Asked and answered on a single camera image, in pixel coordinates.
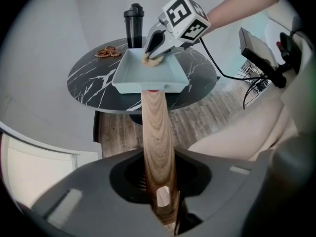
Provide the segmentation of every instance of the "human arm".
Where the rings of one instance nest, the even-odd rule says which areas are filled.
[[[225,0],[207,14],[211,27],[203,35],[237,20],[251,16],[278,1],[279,0]]]

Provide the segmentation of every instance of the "metal rack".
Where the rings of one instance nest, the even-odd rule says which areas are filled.
[[[256,67],[251,61],[247,60],[241,69],[237,73],[240,78],[249,78],[249,80],[246,80],[245,82],[251,86],[254,83],[254,80],[251,79],[253,77],[260,77],[263,75],[263,72]],[[271,83],[270,80],[260,80],[256,83],[256,86],[254,87],[254,91],[257,93],[257,96],[260,95]],[[246,105],[248,105],[251,101],[253,101],[257,96],[255,96],[253,99],[251,99]]]

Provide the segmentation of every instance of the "black marble tabletop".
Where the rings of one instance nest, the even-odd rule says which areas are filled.
[[[96,110],[116,114],[141,114],[140,94],[120,94],[112,86],[113,75],[122,56],[97,58],[95,54],[102,48],[114,46],[124,52],[128,49],[126,39],[118,39],[98,46],[85,54],[71,69],[68,91],[80,103]],[[198,51],[188,48],[172,50],[190,84],[181,93],[167,93],[169,110],[178,109],[204,98],[215,86],[217,77],[212,64]]]

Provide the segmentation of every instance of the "wooden pole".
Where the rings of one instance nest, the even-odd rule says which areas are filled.
[[[167,102],[161,90],[144,90],[141,98],[147,191],[152,196],[154,213],[167,225],[176,222],[179,206]],[[170,196],[169,204],[163,207],[158,205],[157,200],[157,190],[161,187],[168,187]]]

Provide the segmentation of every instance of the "light blue tray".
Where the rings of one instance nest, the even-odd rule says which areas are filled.
[[[144,50],[128,49],[114,74],[112,85],[119,93],[141,93],[142,90],[158,89],[166,93],[180,93],[189,80],[176,57],[169,53],[154,68],[142,64]]]

